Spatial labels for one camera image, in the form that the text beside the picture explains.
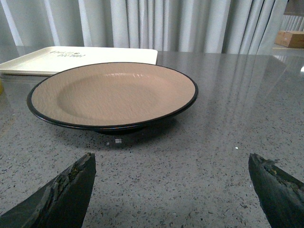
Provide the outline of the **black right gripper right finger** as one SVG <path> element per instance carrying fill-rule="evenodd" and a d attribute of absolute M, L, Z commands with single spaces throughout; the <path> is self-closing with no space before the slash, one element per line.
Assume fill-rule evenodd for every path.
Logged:
<path fill-rule="evenodd" d="M 266 160 L 251 153 L 248 160 L 250 178 L 260 206 L 273 228 L 304 226 L 304 184 Z"/>

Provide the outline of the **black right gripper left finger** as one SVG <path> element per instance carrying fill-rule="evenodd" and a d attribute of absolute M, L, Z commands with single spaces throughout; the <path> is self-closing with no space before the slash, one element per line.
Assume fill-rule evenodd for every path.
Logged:
<path fill-rule="evenodd" d="M 95 181 L 95 155 L 87 153 L 0 217 L 2 228 L 80 228 Z"/>

